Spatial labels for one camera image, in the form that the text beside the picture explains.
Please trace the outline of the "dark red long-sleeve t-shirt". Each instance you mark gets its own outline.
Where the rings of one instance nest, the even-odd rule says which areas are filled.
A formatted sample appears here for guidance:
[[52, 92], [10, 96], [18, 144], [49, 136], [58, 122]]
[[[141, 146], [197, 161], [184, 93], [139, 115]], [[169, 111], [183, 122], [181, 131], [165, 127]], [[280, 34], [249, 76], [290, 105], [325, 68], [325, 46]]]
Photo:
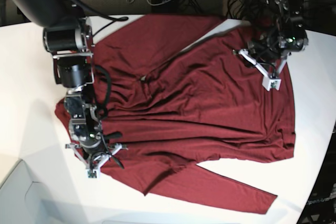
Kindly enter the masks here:
[[261, 32], [239, 26], [207, 37], [218, 17], [146, 15], [100, 40], [94, 90], [107, 102], [105, 134], [121, 132], [128, 150], [102, 172], [138, 190], [191, 203], [265, 214], [276, 195], [201, 168], [236, 158], [261, 163], [293, 157], [295, 102], [284, 68], [279, 90], [233, 50]]

